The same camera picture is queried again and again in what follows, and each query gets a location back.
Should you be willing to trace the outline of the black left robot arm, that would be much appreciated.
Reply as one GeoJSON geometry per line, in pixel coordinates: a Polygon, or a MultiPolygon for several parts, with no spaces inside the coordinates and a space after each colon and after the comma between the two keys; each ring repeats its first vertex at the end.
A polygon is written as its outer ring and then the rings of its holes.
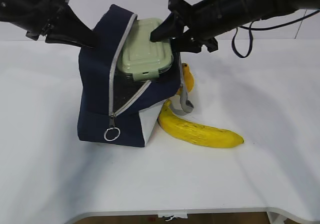
{"type": "Polygon", "coordinates": [[[26,31],[48,44],[94,48],[99,39],[74,13],[70,0],[0,0],[0,20],[26,31]]]}

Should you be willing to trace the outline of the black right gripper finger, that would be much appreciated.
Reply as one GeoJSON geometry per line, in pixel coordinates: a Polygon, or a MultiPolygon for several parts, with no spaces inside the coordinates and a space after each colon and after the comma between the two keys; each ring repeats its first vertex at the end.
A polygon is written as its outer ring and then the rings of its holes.
{"type": "Polygon", "coordinates": [[[170,38],[180,37],[184,31],[184,24],[180,17],[175,13],[170,15],[151,32],[151,42],[161,42],[170,38]]]}
{"type": "Polygon", "coordinates": [[[201,44],[197,42],[192,35],[185,32],[184,25],[173,25],[169,31],[170,44],[175,53],[200,53],[201,44]]]}

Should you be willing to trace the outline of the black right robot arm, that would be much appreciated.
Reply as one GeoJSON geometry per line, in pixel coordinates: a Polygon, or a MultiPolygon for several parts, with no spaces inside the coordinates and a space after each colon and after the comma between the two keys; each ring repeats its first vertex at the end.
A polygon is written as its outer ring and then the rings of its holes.
{"type": "Polygon", "coordinates": [[[151,32],[150,41],[170,40],[176,52],[218,50],[216,37],[242,25],[285,16],[300,9],[318,10],[320,0],[169,0],[170,15],[151,32]]]}

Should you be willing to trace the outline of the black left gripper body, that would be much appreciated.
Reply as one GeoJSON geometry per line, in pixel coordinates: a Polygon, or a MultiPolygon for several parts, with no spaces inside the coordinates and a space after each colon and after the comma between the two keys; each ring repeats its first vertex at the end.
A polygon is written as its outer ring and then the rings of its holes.
{"type": "Polygon", "coordinates": [[[26,37],[37,41],[40,36],[48,37],[58,24],[70,0],[39,0],[27,18],[26,37]]]}

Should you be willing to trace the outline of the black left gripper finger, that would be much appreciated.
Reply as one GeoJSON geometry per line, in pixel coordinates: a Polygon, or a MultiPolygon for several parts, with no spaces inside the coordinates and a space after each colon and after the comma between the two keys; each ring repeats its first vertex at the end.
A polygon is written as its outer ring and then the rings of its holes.
{"type": "Polygon", "coordinates": [[[94,48],[97,45],[97,36],[91,30],[70,32],[50,31],[45,38],[48,44],[64,44],[76,47],[94,48]]]}
{"type": "Polygon", "coordinates": [[[76,16],[76,14],[73,12],[73,10],[69,6],[67,6],[62,12],[60,12],[53,19],[51,24],[52,24],[51,31],[57,31],[57,32],[91,30],[76,16]]]}

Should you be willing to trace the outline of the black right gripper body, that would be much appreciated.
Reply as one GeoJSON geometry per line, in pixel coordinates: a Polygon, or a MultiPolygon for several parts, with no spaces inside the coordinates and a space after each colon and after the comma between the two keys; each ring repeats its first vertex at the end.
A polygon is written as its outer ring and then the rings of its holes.
{"type": "Polygon", "coordinates": [[[202,0],[194,5],[185,0],[168,0],[168,9],[182,20],[185,32],[206,46],[208,52],[218,50],[218,42],[213,34],[214,26],[221,17],[221,0],[202,0]]]}

